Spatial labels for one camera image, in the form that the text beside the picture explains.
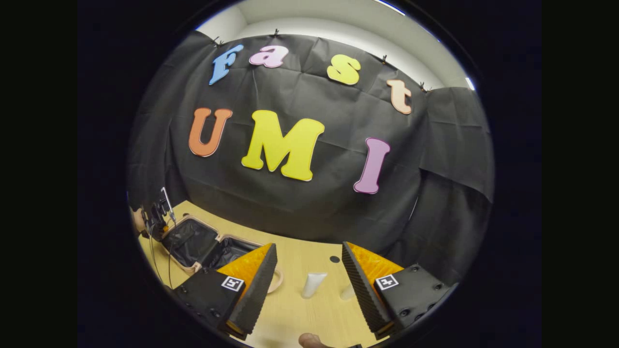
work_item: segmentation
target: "table surface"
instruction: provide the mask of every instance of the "table surface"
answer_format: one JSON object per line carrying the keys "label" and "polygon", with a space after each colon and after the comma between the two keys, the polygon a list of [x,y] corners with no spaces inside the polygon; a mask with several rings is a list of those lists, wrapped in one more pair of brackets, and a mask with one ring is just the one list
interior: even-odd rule
{"label": "table surface", "polygon": [[[355,344],[368,347],[379,342],[370,332],[357,298],[340,298],[340,293],[350,281],[342,262],[333,263],[329,258],[337,256],[341,259],[341,244],[297,240],[253,230],[217,217],[188,201],[174,207],[174,213],[177,219],[189,213],[215,227],[220,234],[277,245],[277,268],[283,272],[284,281],[277,290],[267,295],[254,331],[247,336],[245,344],[257,348],[298,348],[298,338],[303,333],[317,334],[322,343],[335,348]],[[171,280],[171,287],[175,288],[189,278],[174,261],[168,265],[168,253],[159,242],[152,240],[151,253],[151,240],[142,236],[139,240],[153,269],[154,253],[164,284],[170,285]],[[301,291],[308,272],[326,272],[328,275],[314,296],[304,299]]]}

